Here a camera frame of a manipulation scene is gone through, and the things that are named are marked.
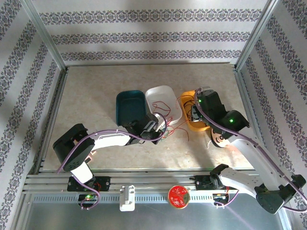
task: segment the patterned wallpaper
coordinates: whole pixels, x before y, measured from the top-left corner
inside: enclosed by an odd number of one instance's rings
[[[35,0],[66,65],[235,63],[266,0]]]
[[[307,178],[307,1],[282,0],[241,70],[258,126],[270,152]],[[298,196],[292,207],[306,204]],[[307,229],[307,214],[295,214]]]
[[[0,0],[0,230],[10,229],[59,75],[18,0]]]

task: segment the white plastic bowl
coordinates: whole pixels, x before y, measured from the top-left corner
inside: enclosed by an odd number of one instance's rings
[[[180,108],[178,101],[176,101],[175,93],[171,87],[167,85],[162,85],[155,88],[151,88],[147,90],[145,98],[151,113],[153,113],[154,111],[159,112],[162,115],[166,115],[168,113],[167,111],[164,111],[162,109],[155,108],[153,106],[153,103],[155,102],[161,101],[168,105],[171,111],[169,115],[166,117],[166,119],[167,121],[169,121],[172,118],[172,121],[170,122],[169,125],[177,123],[182,117],[182,110]],[[156,103],[156,104],[158,107],[161,107],[166,110],[168,109],[168,107],[165,106],[163,103]]]

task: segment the red circular circuit board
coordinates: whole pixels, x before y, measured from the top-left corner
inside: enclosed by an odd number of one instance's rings
[[[176,185],[168,191],[168,201],[175,208],[185,208],[190,201],[189,192],[185,187]]]

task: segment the tabletop surface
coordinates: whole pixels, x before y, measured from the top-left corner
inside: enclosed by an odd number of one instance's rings
[[[183,92],[210,86],[217,91],[226,110],[245,111],[236,80],[229,64],[183,64],[141,66],[69,67],[59,111],[44,162],[44,171],[56,170],[60,162],[52,144],[77,123],[88,133],[103,129],[121,129],[116,125],[116,96],[127,90],[144,93],[156,86],[168,85],[179,97]],[[174,127],[185,122],[184,116]],[[216,148],[208,131],[190,131],[187,124],[158,145],[98,149],[89,162],[91,169],[211,169],[224,163],[236,169],[252,169],[235,148]]]

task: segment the plastic container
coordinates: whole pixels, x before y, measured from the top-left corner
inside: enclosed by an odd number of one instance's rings
[[[192,91],[184,92],[181,95],[180,101],[181,101],[182,110],[184,111],[183,114],[184,114],[186,120],[188,120],[188,127],[191,131],[194,131],[194,132],[205,131],[205,130],[209,129],[210,126],[207,126],[202,121],[197,121],[197,122],[190,121],[187,114],[190,113],[191,106],[184,107],[184,103],[186,103],[190,100],[192,100],[193,103],[194,103],[194,93],[195,93],[195,91],[192,90]]]
[[[123,91],[116,96],[116,124],[126,125],[146,116],[145,94],[139,90]]]
[[[182,117],[182,110],[171,87],[158,86],[147,90],[145,93],[150,112],[159,112],[165,116],[169,125],[177,123]]]

